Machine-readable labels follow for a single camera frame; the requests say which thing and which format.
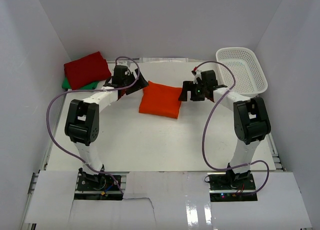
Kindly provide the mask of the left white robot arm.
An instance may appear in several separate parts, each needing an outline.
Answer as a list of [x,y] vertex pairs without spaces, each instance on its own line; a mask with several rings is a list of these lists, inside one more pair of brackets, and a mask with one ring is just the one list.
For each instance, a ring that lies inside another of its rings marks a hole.
[[97,93],[70,102],[64,132],[84,161],[79,173],[94,189],[99,190],[106,183],[105,174],[101,173],[104,165],[94,145],[100,130],[100,113],[123,95],[130,95],[148,85],[139,67],[132,72],[125,65],[116,65],[113,75]]

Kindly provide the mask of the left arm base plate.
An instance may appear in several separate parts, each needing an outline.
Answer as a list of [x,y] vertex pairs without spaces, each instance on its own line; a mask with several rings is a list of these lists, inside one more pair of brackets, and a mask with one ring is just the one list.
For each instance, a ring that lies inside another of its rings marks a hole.
[[123,194],[118,187],[124,190],[125,184],[121,175],[114,175],[114,179],[104,174],[87,174],[82,168],[78,170],[75,187],[75,200],[88,201],[121,201]]

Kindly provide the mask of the orange t shirt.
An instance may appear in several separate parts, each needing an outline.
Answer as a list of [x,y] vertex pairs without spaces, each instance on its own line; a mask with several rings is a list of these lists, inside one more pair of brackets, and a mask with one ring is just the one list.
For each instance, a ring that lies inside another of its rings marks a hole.
[[139,113],[177,119],[181,101],[181,87],[171,87],[148,81],[148,87],[143,89],[139,105]]

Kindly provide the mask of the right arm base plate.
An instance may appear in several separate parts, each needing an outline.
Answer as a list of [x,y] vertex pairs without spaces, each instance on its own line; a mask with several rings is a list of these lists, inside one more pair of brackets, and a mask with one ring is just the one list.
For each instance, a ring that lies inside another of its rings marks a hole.
[[208,173],[204,182],[209,185],[212,203],[256,202],[256,185],[252,173],[245,179],[231,182],[226,173]]

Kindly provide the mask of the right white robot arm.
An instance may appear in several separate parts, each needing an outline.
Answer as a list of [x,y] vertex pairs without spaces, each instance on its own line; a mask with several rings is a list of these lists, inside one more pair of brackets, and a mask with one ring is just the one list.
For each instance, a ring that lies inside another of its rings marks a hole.
[[261,97],[249,98],[219,85],[213,70],[193,71],[193,81],[184,81],[179,101],[206,99],[233,112],[234,132],[237,144],[232,159],[224,170],[226,185],[236,190],[243,185],[244,179],[251,174],[254,153],[262,140],[271,131],[271,124],[264,100]]

